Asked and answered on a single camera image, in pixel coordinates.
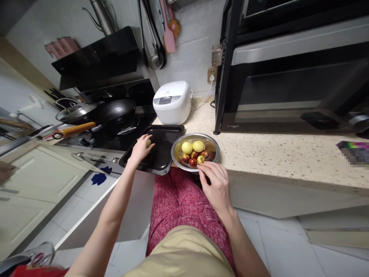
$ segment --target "pan handle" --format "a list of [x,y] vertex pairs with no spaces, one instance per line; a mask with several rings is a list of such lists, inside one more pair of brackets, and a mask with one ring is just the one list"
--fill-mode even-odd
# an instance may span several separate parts
[[89,130],[93,127],[96,127],[95,122],[89,122],[89,123],[81,124],[81,125],[78,125],[78,126],[68,128],[68,129],[60,130],[60,132],[53,134],[53,138],[54,139],[61,139],[61,138],[70,137],[71,135],[76,135],[76,134],[81,133],[83,131]]

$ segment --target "red patterned pants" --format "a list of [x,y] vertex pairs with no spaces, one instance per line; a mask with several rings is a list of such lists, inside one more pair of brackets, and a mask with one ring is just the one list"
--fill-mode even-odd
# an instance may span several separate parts
[[190,173],[171,167],[168,174],[155,176],[146,256],[171,229],[181,225],[193,226],[211,238],[236,272],[228,233],[208,198]]

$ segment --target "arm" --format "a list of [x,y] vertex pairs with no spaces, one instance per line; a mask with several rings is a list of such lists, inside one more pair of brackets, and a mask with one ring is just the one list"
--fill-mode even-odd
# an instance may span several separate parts
[[[198,165],[198,168],[203,191],[231,240],[237,276],[270,276],[232,207],[227,170],[212,162],[205,162]],[[207,183],[205,174],[209,177],[211,186]]]
[[127,166],[101,212],[95,230],[66,276],[104,276],[130,199],[136,168],[155,145],[146,147],[151,136],[143,135],[137,140]]

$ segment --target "apple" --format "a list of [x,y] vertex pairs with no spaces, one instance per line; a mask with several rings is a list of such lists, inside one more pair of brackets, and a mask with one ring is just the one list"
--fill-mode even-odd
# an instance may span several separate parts
[[193,150],[196,152],[201,152],[204,150],[204,143],[201,140],[197,140],[193,143]]
[[193,159],[197,159],[197,157],[199,156],[199,152],[196,152],[196,151],[192,151],[191,153],[191,158]]
[[192,152],[192,144],[190,144],[189,142],[183,142],[182,143],[182,151],[185,154],[191,154],[191,152]]
[[191,156],[188,155],[188,154],[184,154],[183,157],[182,157],[182,161],[184,162],[188,162],[190,160]]
[[206,151],[206,150],[202,150],[202,151],[200,152],[200,155],[201,155],[201,156],[204,156],[204,157],[207,157],[207,156],[209,156],[209,153],[208,153],[208,151]]
[[190,166],[192,166],[192,167],[197,166],[197,160],[195,160],[195,159],[190,159],[188,163],[189,163],[189,165],[190,165]]
[[204,156],[200,155],[200,156],[197,157],[197,163],[198,164],[202,164],[205,161],[206,161],[206,158]]

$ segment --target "power cord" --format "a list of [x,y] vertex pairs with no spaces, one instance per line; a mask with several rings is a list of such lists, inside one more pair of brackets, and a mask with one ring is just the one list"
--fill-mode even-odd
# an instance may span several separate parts
[[204,103],[205,99],[209,96],[209,93],[210,93],[210,91],[211,91],[211,88],[213,87],[213,82],[214,82],[214,80],[215,80],[215,76],[212,74],[212,75],[210,76],[210,82],[211,82],[211,85],[210,85],[210,88],[209,88],[208,94],[207,94],[207,95],[204,97],[204,99],[201,101],[200,105],[198,105],[196,108],[194,108],[194,109],[193,109],[193,110],[191,110],[191,111],[197,110],[199,107],[201,107],[201,106],[203,105],[203,103]]

